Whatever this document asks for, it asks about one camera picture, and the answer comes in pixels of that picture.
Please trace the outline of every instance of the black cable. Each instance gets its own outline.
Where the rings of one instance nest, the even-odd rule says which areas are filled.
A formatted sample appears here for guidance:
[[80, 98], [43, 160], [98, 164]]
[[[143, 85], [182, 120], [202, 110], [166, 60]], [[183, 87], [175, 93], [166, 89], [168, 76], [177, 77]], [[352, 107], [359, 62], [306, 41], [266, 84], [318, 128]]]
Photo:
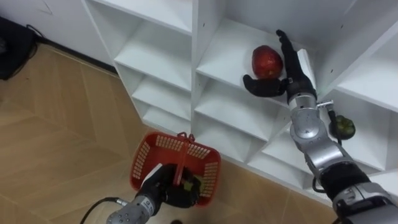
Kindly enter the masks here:
[[38, 29], [36, 29], [34, 26], [32, 26], [30, 24], [27, 24], [26, 28], [33, 30], [36, 33], [36, 35], [39, 35], [39, 36], [45, 38], [45, 36]]
[[84, 224], [84, 222], [86, 221], [88, 215], [94, 210], [95, 207], [97, 207], [99, 204], [103, 203], [103, 202], [114, 202], [117, 203], [117, 201], [120, 198], [118, 197], [106, 197], [106, 198], [102, 198], [101, 200], [97, 201], [94, 203], [93, 206], [90, 207], [90, 209], [88, 209], [88, 211], [85, 213], [85, 216], [81, 219], [80, 224]]
[[[333, 129], [335, 130], [335, 133], [336, 133], [337, 143], [341, 146], [342, 145], [341, 137], [340, 137], [340, 133], [337, 130], [336, 112], [334, 110], [330, 110], [330, 111], [328, 111], [328, 115], [330, 118], [331, 125], [333, 126]], [[325, 190], [317, 188], [317, 180], [315, 177], [312, 179], [312, 189], [313, 189], [313, 191], [315, 191], [317, 193], [321, 193], [321, 194], [326, 193]]]
[[328, 111], [328, 115], [330, 118], [331, 125], [333, 126], [333, 129], [335, 130], [337, 143], [340, 146], [342, 146], [340, 132], [338, 131], [338, 128], [337, 128], [336, 112], [334, 110], [330, 110], [330, 111]]
[[39, 47], [37, 46], [37, 44], [34, 43], [34, 44], [33, 44], [33, 47], [32, 47], [32, 50], [31, 50], [30, 53], [29, 53], [29, 57], [28, 57], [28, 58], [25, 60], [25, 62], [24, 62], [22, 65], [20, 65], [20, 67], [10, 76], [10, 78], [12, 78], [12, 77], [14, 77], [15, 75], [17, 75], [17, 74], [25, 67], [25, 65], [27, 64], [27, 62], [36, 54], [38, 48], [39, 48]]
[[312, 179], [312, 190], [315, 191], [316, 193], [321, 193], [321, 194], [326, 193], [325, 190], [317, 188], [317, 179], [315, 177], [313, 177]]

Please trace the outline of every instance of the parquet floor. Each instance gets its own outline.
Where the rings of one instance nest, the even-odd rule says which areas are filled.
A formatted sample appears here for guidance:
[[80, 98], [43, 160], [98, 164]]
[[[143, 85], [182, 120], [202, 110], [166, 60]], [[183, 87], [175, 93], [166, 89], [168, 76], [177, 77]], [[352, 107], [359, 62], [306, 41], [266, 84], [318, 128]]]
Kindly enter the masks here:
[[[132, 199], [131, 156], [144, 126], [121, 81], [62, 52], [36, 56], [0, 82], [0, 223], [79, 223], [105, 196]], [[105, 223], [106, 204], [87, 223]], [[207, 208], [162, 206], [149, 223], [331, 223], [330, 208], [223, 162]]]

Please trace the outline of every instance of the red apple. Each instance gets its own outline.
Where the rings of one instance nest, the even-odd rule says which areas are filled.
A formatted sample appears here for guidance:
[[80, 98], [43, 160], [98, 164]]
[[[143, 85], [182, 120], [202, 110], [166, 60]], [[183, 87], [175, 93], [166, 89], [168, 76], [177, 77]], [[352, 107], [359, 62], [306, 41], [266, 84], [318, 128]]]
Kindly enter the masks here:
[[272, 48], [262, 45], [253, 50], [252, 68], [258, 79], [279, 78], [284, 63], [280, 55]]

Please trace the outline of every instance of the red basket handle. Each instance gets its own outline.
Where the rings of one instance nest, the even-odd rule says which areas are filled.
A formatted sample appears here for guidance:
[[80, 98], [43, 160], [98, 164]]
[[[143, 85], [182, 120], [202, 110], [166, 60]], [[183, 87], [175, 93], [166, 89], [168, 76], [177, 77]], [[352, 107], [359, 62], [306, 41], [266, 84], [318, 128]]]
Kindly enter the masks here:
[[173, 180], [173, 184], [175, 186], [179, 186], [181, 183], [182, 172], [184, 170], [185, 158], [188, 153], [189, 144], [195, 141], [195, 137], [193, 137], [193, 134], [190, 134], [187, 137], [187, 134], [185, 132], [178, 133], [177, 137], [182, 139], [184, 141], [184, 144], [182, 145], [180, 152], [180, 159], [179, 159], [180, 162], [177, 164], [177, 169], [175, 170], [175, 175]]

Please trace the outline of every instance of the red basket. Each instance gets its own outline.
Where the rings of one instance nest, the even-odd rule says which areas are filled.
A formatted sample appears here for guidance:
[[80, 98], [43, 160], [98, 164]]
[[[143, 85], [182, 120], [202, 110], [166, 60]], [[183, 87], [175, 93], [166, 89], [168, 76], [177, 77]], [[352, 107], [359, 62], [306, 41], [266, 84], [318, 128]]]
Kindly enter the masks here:
[[221, 157], [213, 148], [195, 143], [192, 134], [171, 136], [164, 133], [150, 133], [142, 140], [131, 167], [130, 184], [139, 190], [142, 181], [157, 164], [178, 164], [174, 184], [179, 185], [184, 166], [194, 175], [202, 177], [198, 206], [208, 205], [217, 188]]

